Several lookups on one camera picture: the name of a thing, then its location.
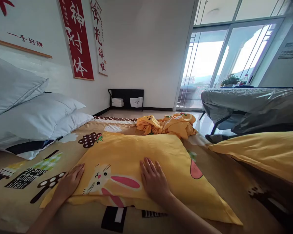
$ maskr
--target white wall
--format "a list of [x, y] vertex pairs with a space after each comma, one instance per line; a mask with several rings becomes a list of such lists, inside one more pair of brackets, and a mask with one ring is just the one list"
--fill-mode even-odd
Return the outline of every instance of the white wall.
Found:
[[173, 108], [194, 0], [104, 0], [109, 88], [144, 89], [144, 106]]
[[255, 87], [293, 86], [293, 59], [278, 59], [286, 43], [293, 42], [293, 3], [251, 85]]
[[16, 67], [49, 78], [46, 91], [62, 93], [82, 102], [86, 105], [86, 108], [81, 110], [82, 112], [93, 115], [108, 108], [108, 78], [98, 74], [89, 0], [82, 0], [82, 5], [95, 81], [73, 78], [72, 62], [58, 1], [44, 0], [44, 4], [45, 9], [48, 9], [48, 12], [45, 12], [48, 19], [41, 20], [45, 20], [46, 27], [52, 28], [52, 35], [49, 38], [53, 41], [53, 53], [51, 54], [53, 58], [45, 58], [1, 45], [0, 58]]
[[277, 51], [263, 79], [259, 83], [259, 87], [293, 86], [293, 58], [278, 59], [278, 56], [284, 49], [285, 44], [290, 42], [293, 42], [293, 25]]

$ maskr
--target yellow pillow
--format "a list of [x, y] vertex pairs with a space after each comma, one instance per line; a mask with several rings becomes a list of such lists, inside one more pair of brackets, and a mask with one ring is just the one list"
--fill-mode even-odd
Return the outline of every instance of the yellow pillow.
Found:
[[293, 184], [293, 132], [267, 132], [235, 137], [208, 146]]
[[[142, 186], [139, 161], [149, 157], [161, 164], [172, 193], [199, 216], [242, 225], [176, 135], [126, 136], [105, 132], [101, 140], [78, 162], [85, 163], [85, 171], [68, 202], [99, 201], [107, 206], [134, 205], [141, 210], [163, 212]], [[54, 189], [41, 207], [51, 200], [53, 192]]]

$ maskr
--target glass door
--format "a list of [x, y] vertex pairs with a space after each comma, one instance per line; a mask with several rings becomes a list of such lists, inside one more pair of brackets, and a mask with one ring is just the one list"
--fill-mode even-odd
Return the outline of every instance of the glass door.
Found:
[[230, 74], [249, 85], [283, 19], [193, 29], [177, 110], [202, 110], [201, 93]]
[[230, 74], [249, 85], [280, 23], [277, 19], [232, 24], [229, 41], [210, 88], [220, 88], [221, 81]]
[[209, 88], [229, 26], [194, 29], [177, 100], [179, 110], [202, 108], [201, 93]]

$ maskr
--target pillow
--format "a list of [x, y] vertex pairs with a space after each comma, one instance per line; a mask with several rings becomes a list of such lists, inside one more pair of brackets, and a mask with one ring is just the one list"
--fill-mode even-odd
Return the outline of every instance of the pillow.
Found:
[[293, 184], [293, 132], [266, 132], [239, 136], [208, 149], [247, 163]]
[[[83, 138], [93, 147], [78, 163], [85, 171], [73, 196], [72, 204], [98, 201], [103, 205], [163, 212], [142, 186], [140, 160], [157, 160], [167, 177], [173, 194], [199, 216], [225, 223], [242, 225], [228, 204], [203, 176], [176, 135], [147, 136], [118, 133], [93, 134]], [[51, 200], [54, 189], [41, 207]]]
[[52, 144], [54, 140], [32, 141], [18, 140], [12, 144], [0, 145], [0, 150], [13, 153], [21, 158], [32, 160], [37, 154]]
[[0, 114], [43, 93], [48, 82], [0, 59]]
[[74, 131], [75, 129], [79, 128], [80, 126], [84, 125], [92, 119], [92, 115], [74, 111], [73, 113], [60, 119], [60, 121], [54, 128], [54, 132], [50, 139], [55, 140], [61, 136], [66, 136], [67, 134], [71, 133], [72, 131]]
[[55, 142], [56, 139], [61, 139], [92, 119], [93, 116], [91, 115], [74, 111], [73, 113], [63, 117], [58, 122], [49, 140], [34, 141], [20, 139], [12, 144], [0, 145], [0, 150], [13, 153], [27, 160], [32, 160], [40, 151]]
[[82, 103], [57, 93], [43, 93], [0, 115], [0, 144], [9, 137], [49, 140], [57, 123]]

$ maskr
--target gray cloth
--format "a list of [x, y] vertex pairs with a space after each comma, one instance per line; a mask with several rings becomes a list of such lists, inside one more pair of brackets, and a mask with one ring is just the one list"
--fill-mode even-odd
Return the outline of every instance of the gray cloth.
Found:
[[293, 124], [293, 89], [207, 89], [201, 98], [214, 124], [233, 111], [246, 112], [235, 123], [230, 118], [222, 124], [231, 121], [231, 130], [237, 134], [276, 124]]

